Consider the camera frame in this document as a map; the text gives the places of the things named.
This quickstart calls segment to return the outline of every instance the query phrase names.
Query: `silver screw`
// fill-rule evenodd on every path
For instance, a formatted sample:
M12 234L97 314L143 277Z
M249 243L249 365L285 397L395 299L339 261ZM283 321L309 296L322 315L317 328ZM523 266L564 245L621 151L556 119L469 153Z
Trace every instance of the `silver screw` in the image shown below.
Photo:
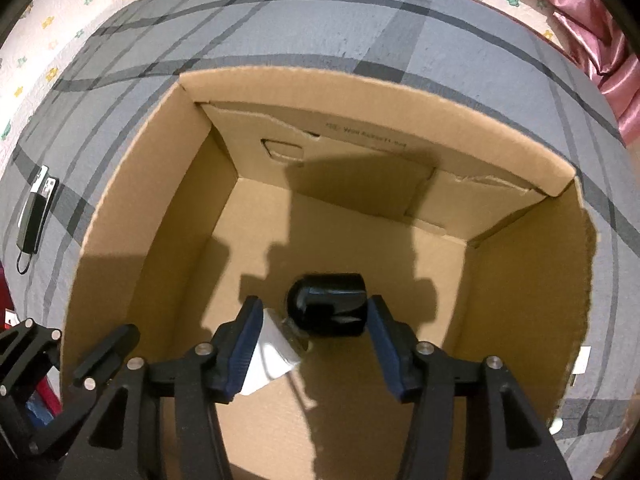
M417 351L418 354L421 354L421 355L431 355L436 351L436 347L433 346L428 341L420 341L415 346L415 351Z
M87 377L83 384L85 390L88 390L89 392L95 390L95 379L93 377Z
M127 362L127 368L129 370L140 370L145 365L145 360L142 357L132 357Z
M195 352L196 355L209 355L213 352L213 346L211 343L200 343L199 345L196 345Z
M497 355L491 355L486 359L486 365L489 368L493 368L494 370L499 370L502 368L502 359L500 359Z

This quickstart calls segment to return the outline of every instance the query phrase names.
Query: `pink curtain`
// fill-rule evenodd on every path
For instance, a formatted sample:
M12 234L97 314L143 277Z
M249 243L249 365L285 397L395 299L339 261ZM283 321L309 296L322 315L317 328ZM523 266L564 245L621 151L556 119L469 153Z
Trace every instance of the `pink curtain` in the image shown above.
M571 38L570 56L598 86L625 144L640 137L640 65L600 0L549 0Z

